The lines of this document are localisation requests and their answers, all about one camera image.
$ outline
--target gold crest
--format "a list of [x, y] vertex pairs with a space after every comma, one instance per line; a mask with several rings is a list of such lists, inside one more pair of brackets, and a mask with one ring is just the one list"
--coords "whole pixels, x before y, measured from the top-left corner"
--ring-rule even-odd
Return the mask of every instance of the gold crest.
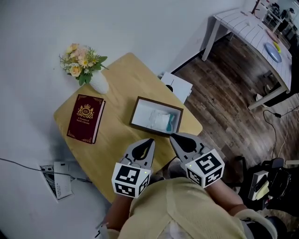
[[78, 112], [77, 112], [78, 116], [82, 116], [82, 117], [88, 118], [88, 119], [92, 119], [93, 114], [94, 114], [93, 108], [90, 109], [89, 104], [84, 105], [84, 108], [83, 108], [83, 106], [81, 106], [80, 109], [78, 109]]

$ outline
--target white marker cube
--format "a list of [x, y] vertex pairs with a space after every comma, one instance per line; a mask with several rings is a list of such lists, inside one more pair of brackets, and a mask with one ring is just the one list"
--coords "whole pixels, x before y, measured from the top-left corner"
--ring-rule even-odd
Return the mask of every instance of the white marker cube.
[[224, 162], [215, 149], [185, 165], [187, 177], [205, 188], [222, 178]]
[[150, 182], [151, 170], [116, 163], [112, 175], [115, 193], [128, 197], [139, 197]]

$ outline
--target white vase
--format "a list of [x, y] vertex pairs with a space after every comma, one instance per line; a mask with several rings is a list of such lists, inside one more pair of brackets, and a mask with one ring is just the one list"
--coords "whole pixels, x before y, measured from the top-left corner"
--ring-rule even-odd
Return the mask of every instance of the white vase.
[[109, 84], [100, 70], [93, 71], [89, 84], [100, 94], [106, 94], [109, 90]]

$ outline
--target book cover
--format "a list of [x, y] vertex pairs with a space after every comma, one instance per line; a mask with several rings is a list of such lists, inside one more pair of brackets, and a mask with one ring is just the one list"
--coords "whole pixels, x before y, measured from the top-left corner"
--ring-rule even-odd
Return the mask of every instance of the book cover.
[[102, 98], [78, 95], [67, 136], [85, 143], [95, 143], [104, 105]]

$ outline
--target brown box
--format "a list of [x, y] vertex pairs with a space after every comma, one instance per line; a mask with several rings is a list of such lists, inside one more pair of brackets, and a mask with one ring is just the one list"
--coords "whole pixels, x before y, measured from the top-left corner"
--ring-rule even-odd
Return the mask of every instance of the brown box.
[[[171, 130], [161, 130], [153, 127], [151, 123], [156, 119], [155, 116], [161, 115], [168, 116], [169, 114], [173, 118], [171, 121]], [[164, 104], [152, 99], [147, 99], [138, 96], [133, 114], [130, 120], [130, 125], [136, 129], [147, 131], [153, 134], [162, 136], [169, 136], [172, 133], [177, 133], [183, 116], [183, 109]]]

